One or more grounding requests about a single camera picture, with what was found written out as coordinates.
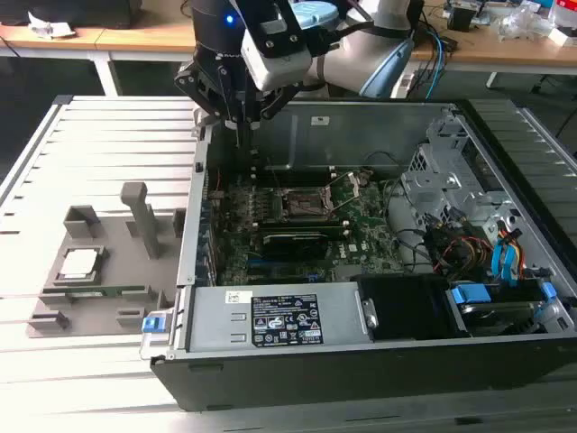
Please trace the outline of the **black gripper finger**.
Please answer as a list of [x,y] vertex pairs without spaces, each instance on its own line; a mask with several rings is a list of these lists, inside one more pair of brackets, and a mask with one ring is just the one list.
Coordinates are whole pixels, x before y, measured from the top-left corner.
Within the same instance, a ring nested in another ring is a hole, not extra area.
[[210,116],[234,131],[235,145],[244,138],[242,103],[234,88],[234,73],[222,61],[206,68],[197,61],[184,62],[174,78],[177,88]]
[[261,123],[274,117],[298,93],[298,84],[288,85],[269,93],[258,93],[256,88],[246,92],[244,104],[244,143],[250,144],[253,132]]

